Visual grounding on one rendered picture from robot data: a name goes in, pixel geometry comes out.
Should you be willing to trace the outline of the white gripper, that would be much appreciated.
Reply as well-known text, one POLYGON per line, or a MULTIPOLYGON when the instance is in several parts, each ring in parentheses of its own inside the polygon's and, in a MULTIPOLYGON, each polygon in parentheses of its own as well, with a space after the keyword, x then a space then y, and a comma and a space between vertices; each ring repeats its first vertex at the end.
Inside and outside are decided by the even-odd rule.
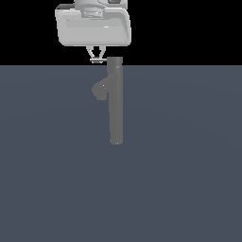
POLYGON ((127 4, 89 4, 75 9, 74 4, 59 4, 55 9, 59 42, 64 46, 86 46, 90 62, 95 63, 94 46, 98 46, 99 63, 106 46, 131 43, 130 16, 127 4))

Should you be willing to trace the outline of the grey faucet post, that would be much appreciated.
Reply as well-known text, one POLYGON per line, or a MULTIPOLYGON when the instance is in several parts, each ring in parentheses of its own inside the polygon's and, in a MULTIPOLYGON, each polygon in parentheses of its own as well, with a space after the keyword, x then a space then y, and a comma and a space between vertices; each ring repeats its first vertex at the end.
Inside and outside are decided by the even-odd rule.
POLYGON ((110 142, 113 145, 123 143, 123 58, 108 57, 108 77, 112 76, 109 93, 110 142))

